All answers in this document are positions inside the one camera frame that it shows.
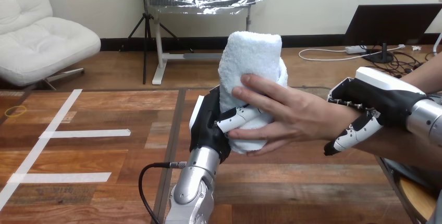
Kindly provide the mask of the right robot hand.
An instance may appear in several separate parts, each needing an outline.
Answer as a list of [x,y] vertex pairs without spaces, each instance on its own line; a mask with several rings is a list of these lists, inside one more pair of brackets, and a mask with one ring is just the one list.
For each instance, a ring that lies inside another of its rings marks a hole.
[[418,119],[424,103],[431,99],[415,86],[378,70],[358,68],[354,78],[330,90],[327,101],[360,110],[362,115],[324,146],[326,156],[369,139],[383,127],[404,127],[424,140],[431,136],[433,120]]

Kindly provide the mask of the person's hand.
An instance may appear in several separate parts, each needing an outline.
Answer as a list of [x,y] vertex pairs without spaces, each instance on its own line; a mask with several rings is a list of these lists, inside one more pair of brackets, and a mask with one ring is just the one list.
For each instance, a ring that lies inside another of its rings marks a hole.
[[360,116],[350,107],[328,103],[254,74],[244,74],[241,82],[242,86],[232,89],[232,95],[275,119],[259,129],[229,132],[233,139],[266,141],[260,150],[250,151],[248,156],[263,155],[292,142],[332,141]]

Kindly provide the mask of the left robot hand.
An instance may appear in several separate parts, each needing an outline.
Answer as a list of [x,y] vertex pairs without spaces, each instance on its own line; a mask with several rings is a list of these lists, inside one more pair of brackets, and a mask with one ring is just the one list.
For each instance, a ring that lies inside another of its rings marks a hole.
[[245,104],[223,113],[219,108],[219,102],[219,85],[212,88],[209,94],[199,97],[189,122],[191,133],[189,151],[209,147],[218,154],[222,163],[231,151],[227,133],[258,118],[263,112]]

